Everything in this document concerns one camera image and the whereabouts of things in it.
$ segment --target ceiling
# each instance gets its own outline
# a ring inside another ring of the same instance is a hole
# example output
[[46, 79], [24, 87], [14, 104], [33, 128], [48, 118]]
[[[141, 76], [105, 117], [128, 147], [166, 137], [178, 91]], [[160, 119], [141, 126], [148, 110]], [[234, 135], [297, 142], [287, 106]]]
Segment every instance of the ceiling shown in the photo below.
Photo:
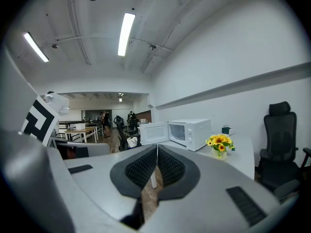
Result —
[[[47, 67], [61, 66], [63, 73], [70, 73], [80, 65], [150, 76], [198, 25], [233, 2], [239, 0], [31, 0], [6, 45], [26, 78]], [[136, 18], [121, 57], [119, 36], [127, 12]], [[25, 32], [32, 34], [49, 62], [32, 50]]]
[[[68, 99], [108, 99], [119, 101], [119, 94], [116, 92], [84, 92], [84, 93], [61, 93], [65, 98]], [[123, 101], [135, 101], [140, 99], [141, 94], [129, 94], [126, 93], [121, 96]]]

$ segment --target open microwave door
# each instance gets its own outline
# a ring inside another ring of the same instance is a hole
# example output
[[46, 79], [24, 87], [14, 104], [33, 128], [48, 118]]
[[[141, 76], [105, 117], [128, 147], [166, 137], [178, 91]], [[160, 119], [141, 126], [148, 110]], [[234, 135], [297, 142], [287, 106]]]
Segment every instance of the open microwave door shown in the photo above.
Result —
[[139, 126], [142, 145], [165, 142], [169, 140], [168, 122], [141, 124]]

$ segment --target microwave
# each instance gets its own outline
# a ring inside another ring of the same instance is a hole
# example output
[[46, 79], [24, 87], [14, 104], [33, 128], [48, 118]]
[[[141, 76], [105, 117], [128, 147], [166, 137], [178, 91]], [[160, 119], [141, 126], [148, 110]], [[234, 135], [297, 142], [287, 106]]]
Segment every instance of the microwave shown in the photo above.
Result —
[[211, 122], [210, 119], [181, 119], [140, 124], [139, 131], [142, 145], [171, 140], [197, 151], [206, 145], [211, 136]]

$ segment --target ceiling light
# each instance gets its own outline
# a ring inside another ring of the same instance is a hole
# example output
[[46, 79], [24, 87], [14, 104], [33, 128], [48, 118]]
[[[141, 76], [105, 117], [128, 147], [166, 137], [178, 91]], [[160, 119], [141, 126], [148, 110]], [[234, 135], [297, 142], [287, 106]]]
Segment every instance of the ceiling light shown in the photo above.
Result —
[[48, 62], [49, 59], [47, 56], [42, 52], [42, 50], [39, 48], [38, 44], [34, 41], [33, 37], [30, 35], [30, 33], [24, 34], [25, 39], [28, 41], [29, 45], [35, 50], [35, 52], [41, 57], [41, 59], [44, 62]]
[[134, 18], [135, 18], [134, 14], [125, 13], [124, 15], [119, 41], [119, 50], [118, 50], [119, 56], [125, 56], [127, 41], [128, 37], [130, 36]]

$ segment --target flower vase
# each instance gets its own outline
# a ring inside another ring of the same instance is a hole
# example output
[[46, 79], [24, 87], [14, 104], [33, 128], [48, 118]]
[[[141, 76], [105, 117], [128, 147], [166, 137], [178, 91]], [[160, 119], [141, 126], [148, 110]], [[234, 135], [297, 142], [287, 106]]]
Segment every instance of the flower vase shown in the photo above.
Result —
[[226, 151], [220, 152], [220, 151], [212, 148], [212, 157], [217, 159], [217, 160], [224, 161], [227, 158], [227, 152]]

